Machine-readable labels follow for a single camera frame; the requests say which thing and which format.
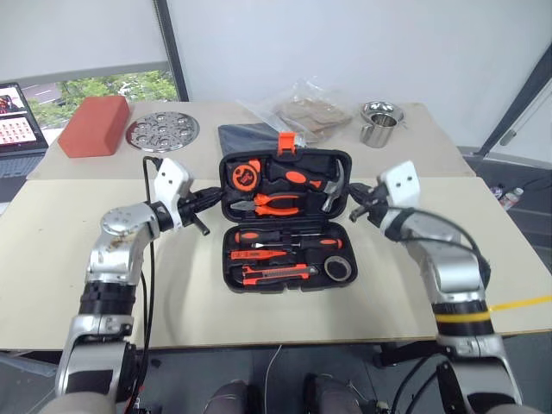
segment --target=table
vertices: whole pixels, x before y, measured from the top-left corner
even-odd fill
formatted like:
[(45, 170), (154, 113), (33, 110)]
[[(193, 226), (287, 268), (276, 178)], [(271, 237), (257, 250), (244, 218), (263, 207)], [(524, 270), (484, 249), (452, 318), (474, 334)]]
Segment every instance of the table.
[[(215, 184), (197, 180), (192, 189)], [(465, 227), (491, 262), (487, 303), (552, 292), (548, 270), (481, 179), (422, 178), (421, 186), (421, 206)], [(32, 180), (22, 188), (0, 217), (0, 348), (63, 347), (101, 215), (143, 199), (143, 182), (133, 179)], [(478, 206), (477, 212), (468, 205)], [(220, 205), (200, 214), (210, 235), (193, 227), (162, 235), (156, 243), (152, 346), (432, 338), (436, 325), (416, 265), (365, 219), (351, 223), (347, 217), (354, 207), (349, 199), (336, 222), (348, 232), (359, 277), (347, 287), (321, 292), (231, 292), (223, 282), (220, 254), (223, 233), (233, 223), (223, 218)], [(140, 344), (140, 288), (134, 315)], [(498, 311), (492, 320), (503, 334), (552, 329), (552, 304)]]
[[(363, 124), (359, 115), (344, 130), (317, 147), (348, 152), (353, 157), (352, 177), (377, 177), (405, 160), (414, 161), (421, 177), (475, 175), (423, 104), (400, 106), (405, 111), (405, 123), (395, 129), (384, 148), (370, 148), (359, 141)], [(197, 179), (218, 179), (218, 163), (223, 157), (217, 133), (219, 125), (260, 122), (238, 103), (141, 102), (131, 104), (131, 110), (128, 125), (141, 116), (165, 110), (184, 112), (198, 120), (200, 130), (195, 141), (161, 155), (184, 164)], [(110, 157), (71, 159), (55, 141), (28, 179), (139, 179), (141, 157), (146, 154), (123, 139)]]

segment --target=perforated metal disc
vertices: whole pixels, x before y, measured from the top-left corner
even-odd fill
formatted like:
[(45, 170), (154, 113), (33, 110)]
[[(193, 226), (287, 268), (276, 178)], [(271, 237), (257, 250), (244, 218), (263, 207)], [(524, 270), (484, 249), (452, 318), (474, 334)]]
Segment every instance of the perforated metal disc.
[(180, 112), (156, 112), (130, 124), (127, 142), (150, 153), (164, 153), (185, 147), (198, 133), (195, 118)]

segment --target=tool case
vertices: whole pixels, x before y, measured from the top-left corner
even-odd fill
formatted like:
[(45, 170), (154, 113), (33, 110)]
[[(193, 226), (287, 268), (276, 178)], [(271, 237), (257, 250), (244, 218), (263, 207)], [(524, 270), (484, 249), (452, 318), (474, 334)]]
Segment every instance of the tool case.
[(295, 148), (293, 139), (282, 133), (278, 150), (220, 163), (223, 214), (238, 223), (223, 240), (223, 277), (234, 292), (321, 290), (357, 277), (347, 232), (330, 221), (345, 210), (351, 158)]

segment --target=pliers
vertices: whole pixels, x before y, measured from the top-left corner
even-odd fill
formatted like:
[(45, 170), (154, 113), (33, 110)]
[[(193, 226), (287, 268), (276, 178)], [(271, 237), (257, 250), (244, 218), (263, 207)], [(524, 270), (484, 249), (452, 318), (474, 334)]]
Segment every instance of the pliers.
[(257, 213), (259, 216), (265, 214), (272, 214), (273, 216), (293, 216), (294, 214), (299, 213), (298, 207), (279, 208), (271, 207), (268, 204), (278, 202), (280, 200), (291, 200), (293, 202), (293, 200), (297, 200), (301, 196), (302, 194), (290, 192), (282, 192), (270, 196), (266, 194), (257, 194), (254, 197), (253, 201), (238, 201), (237, 203), (233, 203), (232, 205), (230, 205), (230, 208), (234, 210), (245, 211), (254, 210), (254, 212)]

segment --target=black tool case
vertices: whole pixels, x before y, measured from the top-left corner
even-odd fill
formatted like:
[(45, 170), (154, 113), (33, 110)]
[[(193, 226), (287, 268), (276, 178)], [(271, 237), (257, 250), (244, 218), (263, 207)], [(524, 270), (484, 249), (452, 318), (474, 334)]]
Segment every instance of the black tool case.
[[(342, 191), (330, 210), (323, 212), (321, 209), (328, 196), (322, 191), (325, 185), (323, 180), (335, 180), (339, 171), (338, 162), (341, 163), (343, 170)], [(346, 286), (356, 279), (358, 269), (347, 233), (341, 225), (330, 221), (345, 210), (351, 165), (350, 156), (343, 151), (296, 149), (293, 146), (287, 149), (279, 148), (278, 151), (229, 154), (223, 158), (220, 164), (221, 186), (224, 189), (221, 206), (224, 216), (238, 223), (226, 232), (223, 240), (223, 276), (232, 291), (282, 292), (286, 287), (312, 291)], [(282, 177), (282, 174), (289, 170), (307, 173), (309, 178), (314, 176), (315, 179), (312, 179), (312, 183), (308, 185), (291, 182), (287, 177)], [(322, 178), (322, 184), (318, 188), (315, 188), (318, 185), (316, 178)], [(236, 188), (236, 180), (240, 180), (238, 186), (241, 190)], [(293, 198), (275, 199), (268, 203), (268, 207), (297, 208), (299, 212), (280, 216), (267, 214), (266, 211), (262, 211), (266, 214), (258, 214), (254, 210), (237, 210), (232, 207), (236, 205), (235, 203), (243, 201), (254, 204), (255, 196), (259, 194), (293, 196)], [(271, 243), (282, 244), (282, 246), (253, 248), (252, 244), (257, 241), (247, 239), (247, 235), (254, 234), (268, 236), (274, 239), (270, 241)], [(232, 259), (232, 252), (237, 250), (276, 250), (279, 255), (264, 259), (248, 257)], [(334, 261), (335, 258), (329, 260), (327, 269), (334, 276), (333, 279), (326, 273), (324, 267), (325, 261), (330, 256), (342, 257), (345, 263), (349, 264), (347, 266), (342, 260)], [(309, 267), (308, 278), (281, 276), (290, 267), (294, 271), (293, 268), (297, 264), (300, 266), (305, 264)], [(268, 274), (269, 277), (263, 277), (261, 273), (256, 272), (257, 269), (267, 267), (272, 270)], [(312, 267), (316, 268), (316, 274), (311, 273), (314, 272)], [(283, 273), (278, 272), (277, 269), (280, 268), (285, 269)]]

